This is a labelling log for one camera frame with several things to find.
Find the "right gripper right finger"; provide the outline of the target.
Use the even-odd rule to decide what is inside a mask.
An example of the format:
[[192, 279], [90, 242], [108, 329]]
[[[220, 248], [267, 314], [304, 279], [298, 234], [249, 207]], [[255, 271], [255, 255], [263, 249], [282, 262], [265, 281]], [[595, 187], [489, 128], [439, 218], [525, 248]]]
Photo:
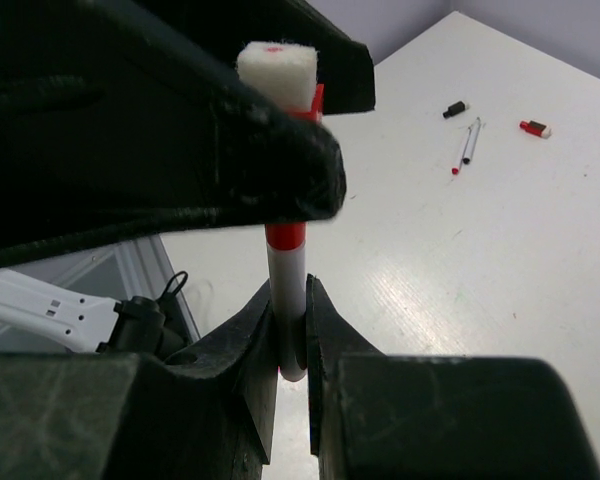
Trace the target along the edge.
[[323, 479], [599, 479], [569, 389], [528, 357], [389, 355], [306, 284], [310, 446]]

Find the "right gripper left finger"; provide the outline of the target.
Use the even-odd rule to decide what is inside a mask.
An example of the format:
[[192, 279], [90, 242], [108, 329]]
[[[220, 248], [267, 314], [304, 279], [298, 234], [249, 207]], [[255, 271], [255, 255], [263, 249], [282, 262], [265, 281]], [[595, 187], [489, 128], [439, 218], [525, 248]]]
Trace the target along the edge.
[[160, 361], [0, 353], [0, 479], [257, 479], [277, 389], [270, 289]]

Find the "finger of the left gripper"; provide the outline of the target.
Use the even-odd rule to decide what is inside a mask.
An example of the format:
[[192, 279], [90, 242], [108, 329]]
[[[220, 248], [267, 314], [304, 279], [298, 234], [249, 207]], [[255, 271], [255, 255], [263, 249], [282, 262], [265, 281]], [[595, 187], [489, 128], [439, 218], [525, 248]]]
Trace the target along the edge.
[[374, 64], [367, 46], [347, 36], [306, 1], [191, 1], [189, 32], [226, 64], [233, 64], [251, 41], [313, 47], [326, 114], [375, 108]]
[[325, 220], [341, 149], [245, 86], [252, 33], [348, 43], [295, 1], [0, 1], [0, 268], [178, 230]]

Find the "red cap with black clip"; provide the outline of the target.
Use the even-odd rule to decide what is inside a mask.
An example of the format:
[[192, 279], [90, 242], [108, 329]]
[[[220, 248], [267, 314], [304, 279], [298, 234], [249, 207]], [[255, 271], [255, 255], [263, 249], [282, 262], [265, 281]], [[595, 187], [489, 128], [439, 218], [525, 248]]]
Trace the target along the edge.
[[318, 122], [324, 85], [317, 80], [318, 51], [293, 43], [252, 41], [238, 54], [239, 79], [283, 111]]

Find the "white marker red tip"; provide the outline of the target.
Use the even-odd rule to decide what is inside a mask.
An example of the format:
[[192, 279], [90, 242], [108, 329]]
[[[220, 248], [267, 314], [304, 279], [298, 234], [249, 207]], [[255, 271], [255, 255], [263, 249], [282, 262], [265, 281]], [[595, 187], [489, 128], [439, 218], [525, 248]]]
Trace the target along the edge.
[[267, 245], [271, 304], [277, 329], [279, 369], [284, 379], [306, 374], [306, 266], [304, 245], [279, 250]]
[[465, 133], [463, 134], [462, 141], [461, 141], [461, 144], [460, 144], [460, 147], [459, 147], [459, 151], [458, 151], [457, 157], [454, 160], [454, 163], [453, 163], [452, 168], [451, 168], [451, 173], [453, 175], [458, 175], [460, 173], [461, 169], [462, 169], [462, 166], [464, 165], [463, 158], [464, 158], [464, 155], [465, 155], [465, 152], [466, 152], [467, 144], [469, 142], [469, 138], [471, 136], [472, 130], [473, 130], [473, 126], [470, 125], [466, 129]]

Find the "red pen cap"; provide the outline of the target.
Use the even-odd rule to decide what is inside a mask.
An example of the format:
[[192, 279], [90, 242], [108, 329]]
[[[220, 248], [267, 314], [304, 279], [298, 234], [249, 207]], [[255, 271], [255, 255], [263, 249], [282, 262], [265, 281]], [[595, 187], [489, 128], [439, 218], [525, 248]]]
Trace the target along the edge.
[[552, 130], [549, 126], [533, 120], [521, 121], [519, 123], [519, 128], [530, 135], [542, 139], [548, 139], [552, 134]]

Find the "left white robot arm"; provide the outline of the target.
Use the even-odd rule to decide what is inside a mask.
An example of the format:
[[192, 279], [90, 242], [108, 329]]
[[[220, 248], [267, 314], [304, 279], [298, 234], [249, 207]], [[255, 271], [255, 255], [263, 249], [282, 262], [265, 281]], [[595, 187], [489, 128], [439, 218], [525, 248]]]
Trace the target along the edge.
[[368, 48], [305, 1], [0, 1], [0, 320], [94, 352], [122, 303], [17, 266], [337, 214], [340, 146], [239, 78], [254, 41], [316, 50], [326, 114], [373, 109]]

